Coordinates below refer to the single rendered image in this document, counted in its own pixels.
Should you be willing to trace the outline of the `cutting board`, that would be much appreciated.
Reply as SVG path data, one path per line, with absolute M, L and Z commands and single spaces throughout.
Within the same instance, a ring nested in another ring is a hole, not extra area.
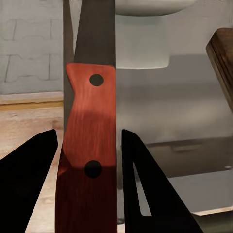
M 233 28 L 219 28 L 211 43 L 233 89 Z

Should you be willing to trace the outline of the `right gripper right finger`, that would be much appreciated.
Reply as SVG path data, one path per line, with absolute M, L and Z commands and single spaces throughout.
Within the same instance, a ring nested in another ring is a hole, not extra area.
M 125 233 L 204 233 L 141 138 L 122 130 Z M 152 217 L 140 211 L 135 163 Z

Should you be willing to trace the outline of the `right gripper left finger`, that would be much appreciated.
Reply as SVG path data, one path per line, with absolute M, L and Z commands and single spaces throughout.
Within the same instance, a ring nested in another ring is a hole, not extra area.
M 57 148 L 52 129 L 0 160 L 0 233 L 25 233 Z

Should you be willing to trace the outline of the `parer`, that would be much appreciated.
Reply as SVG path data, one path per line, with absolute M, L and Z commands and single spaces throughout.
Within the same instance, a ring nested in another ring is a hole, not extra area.
M 55 190 L 55 233 L 117 233 L 115 0 L 82 0 L 74 93 Z

